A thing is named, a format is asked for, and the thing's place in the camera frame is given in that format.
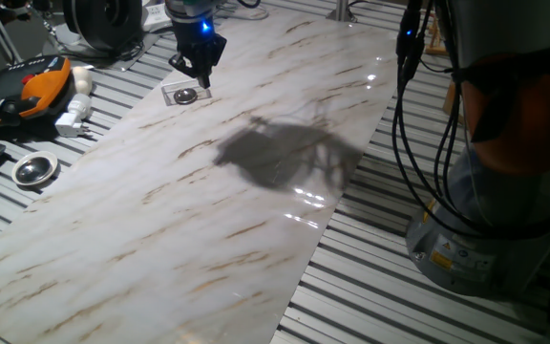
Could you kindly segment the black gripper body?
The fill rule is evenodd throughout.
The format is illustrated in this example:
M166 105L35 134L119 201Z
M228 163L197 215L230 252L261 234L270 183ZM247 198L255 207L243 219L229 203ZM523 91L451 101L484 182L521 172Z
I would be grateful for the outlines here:
M194 67L198 61L211 61L216 66L227 40L216 32L212 16L198 17L192 22L173 22L177 53Z

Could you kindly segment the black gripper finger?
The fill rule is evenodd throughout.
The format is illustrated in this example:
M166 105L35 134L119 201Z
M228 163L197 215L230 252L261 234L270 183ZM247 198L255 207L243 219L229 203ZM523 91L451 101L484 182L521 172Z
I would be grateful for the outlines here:
M199 85L203 89L209 89L211 87L210 75L212 73L213 63L209 60L198 61L195 63L194 68Z
M171 67L173 67L178 72L181 72L184 75L187 75L189 77L196 77L197 72L192 66L189 66L186 63L186 60L184 59L183 54L176 53L174 54L169 60L168 63Z

